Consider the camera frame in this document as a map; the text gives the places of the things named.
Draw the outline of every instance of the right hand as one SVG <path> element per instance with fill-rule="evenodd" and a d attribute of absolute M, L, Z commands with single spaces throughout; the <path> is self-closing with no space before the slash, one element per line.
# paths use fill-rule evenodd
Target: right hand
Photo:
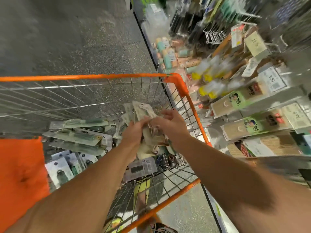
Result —
<path fill-rule="evenodd" d="M 162 110 L 162 114 L 164 117 L 155 117 L 150 123 L 152 126 L 159 126 L 173 143 L 174 149 L 178 149 L 178 144 L 183 138 L 191 137 L 186 123 L 176 109 Z"/>

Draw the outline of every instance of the patterned fabric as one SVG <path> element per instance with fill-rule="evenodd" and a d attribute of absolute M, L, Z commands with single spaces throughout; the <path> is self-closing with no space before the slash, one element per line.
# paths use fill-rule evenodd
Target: patterned fabric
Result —
<path fill-rule="evenodd" d="M 176 230 L 159 222 L 157 222 L 154 225 L 151 225 L 151 229 L 153 233 L 178 233 Z"/>

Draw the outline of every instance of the wire mesh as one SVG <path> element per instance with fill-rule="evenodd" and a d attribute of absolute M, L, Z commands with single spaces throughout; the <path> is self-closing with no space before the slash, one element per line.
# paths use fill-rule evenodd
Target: wire mesh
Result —
<path fill-rule="evenodd" d="M 186 97 L 181 98 L 174 84 L 159 77 L 0 82 L 1 136 L 33 138 L 47 131 L 51 121 L 96 117 L 107 117 L 112 129 L 106 133 L 113 135 L 115 125 L 125 113 L 124 103 L 133 100 L 149 103 L 157 114 L 163 108 L 175 108 L 184 118 L 189 133 L 204 141 Z M 60 151 L 48 144 L 44 144 L 46 160 Z M 120 231 L 196 179 L 185 162 L 141 181 L 121 183 L 107 219 L 122 220 L 119 225 L 107 228 L 107 233 Z"/>

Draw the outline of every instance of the forearm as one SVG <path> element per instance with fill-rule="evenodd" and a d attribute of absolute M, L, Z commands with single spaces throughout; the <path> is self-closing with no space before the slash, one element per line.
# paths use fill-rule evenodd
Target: forearm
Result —
<path fill-rule="evenodd" d="M 190 136 L 180 139 L 178 150 L 240 233 L 290 232 L 297 226 L 300 232 L 307 230 L 302 220 L 311 213 L 305 206 L 311 195 L 306 188 Z"/>
<path fill-rule="evenodd" d="M 129 161 L 120 144 L 39 203 L 26 232 L 100 232 Z"/>

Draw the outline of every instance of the speckled floor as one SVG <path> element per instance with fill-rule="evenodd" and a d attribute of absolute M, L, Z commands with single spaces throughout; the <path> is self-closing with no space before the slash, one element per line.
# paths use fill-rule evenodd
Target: speckled floor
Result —
<path fill-rule="evenodd" d="M 124 0 L 0 0 L 0 76 L 155 72 Z M 159 213 L 180 233 L 218 232 L 200 185 Z"/>

